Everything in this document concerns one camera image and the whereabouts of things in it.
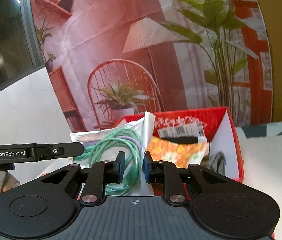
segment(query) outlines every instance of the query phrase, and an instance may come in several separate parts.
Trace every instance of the barcode label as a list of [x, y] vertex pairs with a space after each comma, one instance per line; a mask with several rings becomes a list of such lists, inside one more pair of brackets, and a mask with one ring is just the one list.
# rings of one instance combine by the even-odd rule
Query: barcode label
[[175, 129], [177, 136], [186, 134], [183, 126], [174, 127], [174, 129]]
[[202, 124], [201, 121], [197, 122], [197, 127], [198, 127], [198, 130], [199, 130], [199, 135], [204, 136], [203, 124]]
[[169, 137], [168, 131], [166, 129], [161, 130], [161, 132], [162, 132], [162, 137]]
[[204, 136], [203, 124], [201, 121], [185, 125], [167, 127], [158, 130], [160, 138], [182, 137], [182, 136]]

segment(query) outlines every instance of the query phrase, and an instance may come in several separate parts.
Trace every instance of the orange floral fabric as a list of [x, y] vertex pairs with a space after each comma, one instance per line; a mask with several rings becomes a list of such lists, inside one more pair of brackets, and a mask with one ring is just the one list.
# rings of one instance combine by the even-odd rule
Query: orange floral fabric
[[209, 153], [209, 143], [177, 144], [152, 137], [147, 150], [154, 161], [169, 161], [178, 168], [187, 168], [190, 163], [201, 163], [202, 158]]

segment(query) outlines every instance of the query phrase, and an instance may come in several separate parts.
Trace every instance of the human hand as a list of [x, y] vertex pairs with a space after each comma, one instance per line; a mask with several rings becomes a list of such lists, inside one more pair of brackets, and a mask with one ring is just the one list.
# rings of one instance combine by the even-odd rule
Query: human hand
[[8, 173], [4, 179], [2, 192], [6, 192], [9, 189], [17, 187], [19, 185], [20, 185], [20, 182], [17, 179], [15, 179], [11, 174]]

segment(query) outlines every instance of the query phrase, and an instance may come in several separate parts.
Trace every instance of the printed backdrop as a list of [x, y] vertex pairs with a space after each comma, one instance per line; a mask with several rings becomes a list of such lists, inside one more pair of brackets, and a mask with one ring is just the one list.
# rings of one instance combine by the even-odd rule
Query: printed backdrop
[[271, 121], [272, 68], [257, 0], [31, 0], [73, 132], [127, 114], [227, 106]]

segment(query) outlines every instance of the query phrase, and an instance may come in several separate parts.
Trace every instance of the wooden chair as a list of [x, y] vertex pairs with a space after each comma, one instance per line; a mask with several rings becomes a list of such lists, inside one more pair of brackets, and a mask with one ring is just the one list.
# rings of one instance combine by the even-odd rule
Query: wooden chair
[[102, 100], [100, 89], [108, 88], [108, 81], [119, 85], [131, 85], [142, 90], [145, 95], [154, 100], [144, 100], [144, 105], [138, 106], [136, 113], [149, 111], [152, 113], [164, 111], [159, 89], [151, 74], [141, 65], [126, 59], [112, 59], [98, 65], [90, 74], [87, 81], [87, 91], [98, 125], [94, 128], [109, 129], [118, 120], [113, 120], [111, 110], [104, 110], [95, 103]]

